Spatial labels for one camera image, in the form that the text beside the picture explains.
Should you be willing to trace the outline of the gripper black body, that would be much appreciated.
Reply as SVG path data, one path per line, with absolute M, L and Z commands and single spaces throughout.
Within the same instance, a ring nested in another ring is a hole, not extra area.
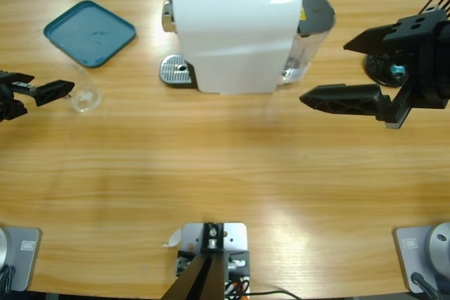
M 37 89 L 25 80 L 1 82 L 1 121 L 11 121 L 27 114 L 24 103 L 15 98 L 17 93 L 36 100 Z
M 415 38 L 409 52 L 409 75 L 385 115 L 388 129 L 401 128 L 414 108 L 444 109 L 449 102 L 449 21 Z

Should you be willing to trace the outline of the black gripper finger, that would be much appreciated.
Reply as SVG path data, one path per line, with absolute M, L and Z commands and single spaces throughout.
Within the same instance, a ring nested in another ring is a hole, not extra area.
M 5 72 L 0 71 L 0 83 L 1 84 L 12 84 L 13 82 L 22 82 L 29 84 L 34 80 L 34 76 L 28 74 L 22 74 L 17 72 Z
M 75 87 L 71 81 L 56 80 L 36 88 L 34 101 L 37 106 L 42 106 L 70 94 Z
M 308 107 L 336 115 L 373 116 L 383 121 L 391 105 L 377 84 L 317 86 L 299 97 Z
M 446 12 L 436 10 L 399 19 L 395 24 L 365 30 L 344 45 L 344 50 L 366 55 L 415 51 L 439 35 L 448 24 Z

